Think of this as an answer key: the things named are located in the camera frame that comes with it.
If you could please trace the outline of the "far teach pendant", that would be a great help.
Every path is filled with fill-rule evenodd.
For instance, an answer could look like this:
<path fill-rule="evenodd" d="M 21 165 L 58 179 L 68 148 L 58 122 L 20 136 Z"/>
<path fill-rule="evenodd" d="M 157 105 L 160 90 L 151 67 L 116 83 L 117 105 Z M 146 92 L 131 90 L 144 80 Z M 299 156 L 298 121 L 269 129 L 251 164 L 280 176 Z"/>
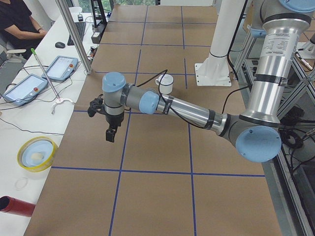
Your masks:
<path fill-rule="evenodd" d="M 51 81 L 63 82 L 76 69 L 77 64 L 77 58 L 57 56 L 45 71 Z"/>

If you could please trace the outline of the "teach pendant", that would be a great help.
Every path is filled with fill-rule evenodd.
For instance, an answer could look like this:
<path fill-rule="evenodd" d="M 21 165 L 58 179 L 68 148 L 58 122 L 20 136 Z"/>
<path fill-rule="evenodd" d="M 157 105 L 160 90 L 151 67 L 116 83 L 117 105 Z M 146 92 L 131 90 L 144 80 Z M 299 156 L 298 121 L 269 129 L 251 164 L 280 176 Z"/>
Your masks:
<path fill-rule="evenodd" d="M 45 71 L 51 81 L 63 82 L 76 69 L 77 64 L 77 58 L 57 56 Z"/>
<path fill-rule="evenodd" d="M 28 75 L 16 86 L 5 92 L 3 98 L 15 106 L 33 101 L 48 85 L 48 81 L 35 74 Z"/>

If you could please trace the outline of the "near teach pendant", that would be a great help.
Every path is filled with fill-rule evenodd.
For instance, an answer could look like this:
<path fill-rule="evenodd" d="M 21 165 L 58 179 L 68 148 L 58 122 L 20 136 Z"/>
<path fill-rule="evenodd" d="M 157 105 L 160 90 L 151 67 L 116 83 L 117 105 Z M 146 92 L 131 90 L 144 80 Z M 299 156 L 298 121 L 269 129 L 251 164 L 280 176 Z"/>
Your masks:
<path fill-rule="evenodd" d="M 28 75 L 16 86 L 5 92 L 3 98 L 15 106 L 33 101 L 48 85 L 48 81 L 35 74 Z"/>

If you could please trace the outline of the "yellow tape roll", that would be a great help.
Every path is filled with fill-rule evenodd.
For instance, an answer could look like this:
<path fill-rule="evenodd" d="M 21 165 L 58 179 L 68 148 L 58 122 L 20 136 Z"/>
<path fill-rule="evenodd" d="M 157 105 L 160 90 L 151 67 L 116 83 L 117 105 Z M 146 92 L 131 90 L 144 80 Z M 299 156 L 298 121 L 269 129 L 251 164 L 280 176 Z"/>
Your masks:
<path fill-rule="evenodd" d="M 17 162 L 29 172 L 44 171 L 52 165 L 58 148 L 58 145 L 48 137 L 32 138 L 19 149 Z"/>

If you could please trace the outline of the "white plastic hook piece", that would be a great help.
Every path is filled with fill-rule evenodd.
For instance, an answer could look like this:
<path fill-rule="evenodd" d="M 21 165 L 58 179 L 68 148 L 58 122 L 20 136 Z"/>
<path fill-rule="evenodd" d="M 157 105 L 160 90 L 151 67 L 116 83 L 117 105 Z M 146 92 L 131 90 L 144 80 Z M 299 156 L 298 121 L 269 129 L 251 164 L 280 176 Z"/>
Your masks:
<path fill-rule="evenodd" d="M 70 98 L 58 98 L 57 101 L 52 105 L 52 111 L 51 114 L 53 115 L 55 113 L 55 108 L 57 105 L 61 105 L 62 103 L 70 102 L 71 104 L 75 104 L 74 101 L 72 101 Z"/>

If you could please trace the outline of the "black computer mouse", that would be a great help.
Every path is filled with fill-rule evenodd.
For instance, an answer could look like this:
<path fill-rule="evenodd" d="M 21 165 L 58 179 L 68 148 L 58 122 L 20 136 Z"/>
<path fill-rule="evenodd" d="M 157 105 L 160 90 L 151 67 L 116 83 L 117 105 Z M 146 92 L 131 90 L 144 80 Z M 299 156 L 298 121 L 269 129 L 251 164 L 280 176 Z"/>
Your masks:
<path fill-rule="evenodd" d="M 62 43 L 62 42 L 56 42 L 56 43 L 55 43 L 55 47 L 56 47 L 56 48 L 63 49 L 63 48 L 65 48 L 65 44 Z"/>

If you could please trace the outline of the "seated person in black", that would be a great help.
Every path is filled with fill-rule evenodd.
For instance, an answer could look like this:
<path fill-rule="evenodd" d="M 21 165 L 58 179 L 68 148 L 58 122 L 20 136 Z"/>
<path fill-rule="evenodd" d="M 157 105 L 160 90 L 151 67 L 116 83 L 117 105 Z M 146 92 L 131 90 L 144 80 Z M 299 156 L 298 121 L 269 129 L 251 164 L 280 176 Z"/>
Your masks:
<path fill-rule="evenodd" d="M 25 59 L 32 55 L 47 34 L 32 17 L 32 12 L 22 0 L 2 0 L 0 2 L 0 33 L 15 49 L 25 49 Z"/>

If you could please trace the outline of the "red cylinder bottle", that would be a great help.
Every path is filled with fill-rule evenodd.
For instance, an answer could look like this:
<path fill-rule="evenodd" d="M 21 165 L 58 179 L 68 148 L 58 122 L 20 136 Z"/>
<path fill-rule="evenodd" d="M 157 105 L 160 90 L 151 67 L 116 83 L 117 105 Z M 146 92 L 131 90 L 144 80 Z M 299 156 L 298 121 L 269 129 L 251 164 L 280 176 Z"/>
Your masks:
<path fill-rule="evenodd" d="M 31 217 L 35 209 L 35 204 L 25 202 L 10 196 L 0 198 L 0 211 L 19 216 Z"/>

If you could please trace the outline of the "aluminium frame post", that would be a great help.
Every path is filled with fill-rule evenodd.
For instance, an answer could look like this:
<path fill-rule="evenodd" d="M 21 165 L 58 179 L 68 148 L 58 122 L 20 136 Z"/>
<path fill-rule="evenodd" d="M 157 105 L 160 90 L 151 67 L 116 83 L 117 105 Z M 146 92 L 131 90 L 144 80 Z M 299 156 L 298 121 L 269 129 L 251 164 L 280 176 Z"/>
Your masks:
<path fill-rule="evenodd" d="M 76 51 L 79 55 L 79 58 L 81 59 L 82 65 L 85 69 L 85 72 L 87 75 L 90 75 L 92 72 L 92 67 L 91 67 L 91 64 L 87 58 L 86 51 L 84 49 L 81 38 L 79 37 L 79 33 L 76 29 L 76 26 L 75 26 L 74 20 L 72 18 L 71 12 L 69 10 L 69 7 L 68 7 L 65 0 L 55 0 L 55 2 L 56 2 L 57 6 L 61 12 L 61 15 L 64 19 L 65 24 L 66 24 L 66 27 L 69 31 L 69 34 L 70 34 L 70 36 L 74 42 L 74 46 L 75 46 Z"/>

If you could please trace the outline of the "green tipped metal rod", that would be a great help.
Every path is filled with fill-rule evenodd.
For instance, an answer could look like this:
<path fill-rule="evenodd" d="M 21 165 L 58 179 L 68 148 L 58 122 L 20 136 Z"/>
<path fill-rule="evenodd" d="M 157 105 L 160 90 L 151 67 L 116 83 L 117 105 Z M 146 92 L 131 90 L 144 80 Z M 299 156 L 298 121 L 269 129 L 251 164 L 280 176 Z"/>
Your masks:
<path fill-rule="evenodd" d="M 46 79 L 47 79 L 49 85 L 51 86 L 51 88 L 52 88 L 52 90 L 53 90 L 53 92 L 54 92 L 54 94 L 55 94 L 55 96 L 56 96 L 58 102 L 61 102 L 61 98 L 60 98 L 59 94 L 57 93 L 57 91 L 56 91 L 54 85 L 52 84 L 52 82 L 51 82 L 49 76 L 47 75 L 47 73 L 46 73 L 46 71 L 45 71 L 45 69 L 44 69 L 42 63 L 40 62 L 40 60 L 39 60 L 39 58 L 38 58 L 38 56 L 37 56 L 37 54 L 36 54 L 36 52 L 35 52 L 35 49 L 34 49 L 34 48 L 31 48 L 31 52 L 32 52 L 32 54 L 34 55 L 36 61 L 38 62 L 40 68 L 42 69 L 42 71 L 43 71 L 43 73 L 44 73 L 44 75 L 45 75 L 45 77 L 46 77 Z"/>

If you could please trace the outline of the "white enamel mug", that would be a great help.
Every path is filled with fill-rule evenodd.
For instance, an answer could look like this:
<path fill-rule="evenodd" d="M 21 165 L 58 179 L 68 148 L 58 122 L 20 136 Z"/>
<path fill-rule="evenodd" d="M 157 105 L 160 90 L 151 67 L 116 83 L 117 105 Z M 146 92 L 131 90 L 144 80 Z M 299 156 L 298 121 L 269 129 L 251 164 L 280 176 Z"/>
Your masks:
<path fill-rule="evenodd" d="M 159 91 L 162 94 L 170 94 L 173 90 L 174 78 L 172 75 L 162 74 L 155 79 L 155 83 L 159 86 Z"/>

